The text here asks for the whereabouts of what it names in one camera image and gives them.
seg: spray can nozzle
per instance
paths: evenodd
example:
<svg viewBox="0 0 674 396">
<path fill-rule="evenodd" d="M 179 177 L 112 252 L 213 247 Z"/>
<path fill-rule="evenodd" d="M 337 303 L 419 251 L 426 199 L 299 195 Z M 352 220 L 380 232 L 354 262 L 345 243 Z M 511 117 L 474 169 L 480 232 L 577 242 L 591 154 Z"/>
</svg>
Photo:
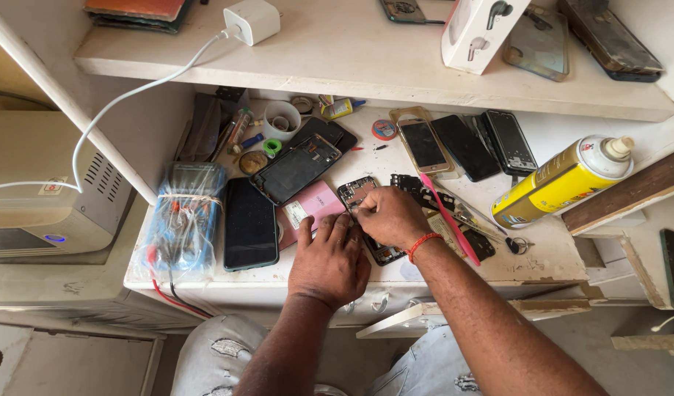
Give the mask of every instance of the spray can nozzle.
<svg viewBox="0 0 674 396">
<path fill-rule="evenodd" d="M 616 159 L 626 158 L 635 147 L 635 140 L 630 136 L 621 136 L 615 139 L 608 139 L 604 142 L 606 153 Z"/>
</svg>

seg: pink plastic spudger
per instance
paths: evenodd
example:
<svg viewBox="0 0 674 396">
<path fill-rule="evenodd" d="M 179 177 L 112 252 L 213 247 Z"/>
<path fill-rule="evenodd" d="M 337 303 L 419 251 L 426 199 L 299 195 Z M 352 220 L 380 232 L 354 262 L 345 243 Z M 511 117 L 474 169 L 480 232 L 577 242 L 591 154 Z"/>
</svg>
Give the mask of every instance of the pink plastic spudger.
<svg viewBox="0 0 674 396">
<path fill-rule="evenodd" d="M 425 187 L 428 187 L 432 192 L 432 195 L 434 195 L 435 199 L 437 199 L 437 204 L 440 207 L 440 213 L 442 214 L 442 217 L 444 217 L 445 220 L 449 223 L 449 227 L 451 227 L 452 230 L 455 232 L 456 241 L 459 242 L 459 246 L 461 246 L 462 249 L 464 249 L 464 253 L 466 253 L 467 256 L 471 257 L 473 263 L 476 264 L 477 267 L 480 267 L 481 262 L 479 262 L 478 257 L 476 257 L 476 253 L 474 253 L 473 248 L 469 244 L 469 241 L 466 240 L 466 237 L 464 236 L 464 233 L 462 233 L 462 230 L 460 230 L 459 227 L 456 225 L 455 220 L 452 219 L 452 216 L 449 214 L 449 212 L 447 212 L 445 206 L 442 205 L 442 200 L 440 200 L 440 196 L 437 195 L 437 190 L 435 190 L 435 187 L 432 186 L 432 180 L 430 180 L 430 178 L 424 173 L 420 173 L 420 180 L 423 181 Z"/>
</svg>

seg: white charger adapter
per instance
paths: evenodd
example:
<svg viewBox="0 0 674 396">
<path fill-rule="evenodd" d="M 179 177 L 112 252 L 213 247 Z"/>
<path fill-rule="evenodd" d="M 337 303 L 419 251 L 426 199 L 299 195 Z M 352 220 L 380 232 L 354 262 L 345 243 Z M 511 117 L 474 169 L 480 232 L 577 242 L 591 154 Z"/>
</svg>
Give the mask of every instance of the white charger adapter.
<svg viewBox="0 0 674 396">
<path fill-rule="evenodd" d="M 278 9 L 264 0 L 244 0 L 224 9 L 227 29 L 238 26 L 234 37 L 254 45 L 280 31 Z"/>
</svg>

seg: warning sticker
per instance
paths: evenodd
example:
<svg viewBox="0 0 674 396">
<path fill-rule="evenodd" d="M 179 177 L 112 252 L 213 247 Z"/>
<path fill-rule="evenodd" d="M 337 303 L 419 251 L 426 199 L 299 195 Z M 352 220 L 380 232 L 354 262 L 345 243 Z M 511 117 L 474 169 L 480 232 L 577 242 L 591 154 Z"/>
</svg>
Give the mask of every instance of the warning sticker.
<svg viewBox="0 0 674 396">
<path fill-rule="evenodd" d="M 445 218 L 442 217 L 441 213 L 430 217 L 427 219 L 427 222 L 430 224 L 432 231 L 437 232 L 438 234 L 441 234 L 442 237 L 444 237 L 447 246 L 454 250 L 457 256 L 462 258 L 466 257 L 464 251 L 459 248 L 459 243 L 456 241 L 456 237 L 452 235 L 454 232 L 450 231 L 451 228 L 445 222 Z"/>
<path fill-rule="evenodd" d="M 300 202 L 297 201 L 285 205 L 283 207 L 283 212 L 285 212 L 285 215 L 290 221 L 290 225 L 293 226 L 293 229 L 295 230 L 300 228 L 300 222 L 307 217 L 307 213 L 302 208 Z"/>
<path fill-rule="evenodd" d="M 47 182 L 65 183 L 65 182 L 68 181 L 68 176 L 51 177 L 50 179 L 48 179 L 46 181 Z M 44 184 L 44 186 L 41 187 L 41 190 L 39 190 L 38 194 L 39 195 L 58 195 L 58 194 L 61 193 L 62 189 L 63 189 L 62 185 Z"/>
</svg>

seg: phone screen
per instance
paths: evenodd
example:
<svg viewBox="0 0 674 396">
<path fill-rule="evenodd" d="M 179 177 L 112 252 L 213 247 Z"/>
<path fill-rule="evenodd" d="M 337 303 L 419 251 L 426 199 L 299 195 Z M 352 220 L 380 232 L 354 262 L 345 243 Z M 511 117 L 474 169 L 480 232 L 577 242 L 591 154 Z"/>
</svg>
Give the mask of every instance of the phone screen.
<svg viewBox="0 0 674 396">
<path fill-rule="evenodd" d="M 488 115 L 500 139 L 505 157 L 513 158 L 516 167 L 537 169 L 537 163 L 530 153 L 518 122 L 515 121 L 515 116 L 498 111 L 489 111 Z"/>
<path fill-rule="evenodd" d="M 433 121 L 432 128 L 472 182 L 500 172 L 498 161 L 491 157 L 481 140 L 456 115 Z"/>
<path fill-rule="evenodd" d="M 248 177 L 227 182 L 224 267 L 272 264 L 278 258 L 276 209 Z"/>
<path fill-rule="evenodd" d="M 415 158 L 418 168 L 447 162 L 427 122 L 398 125 L 398 127 L 408 142 L 410 152 Z"/>
</svg>

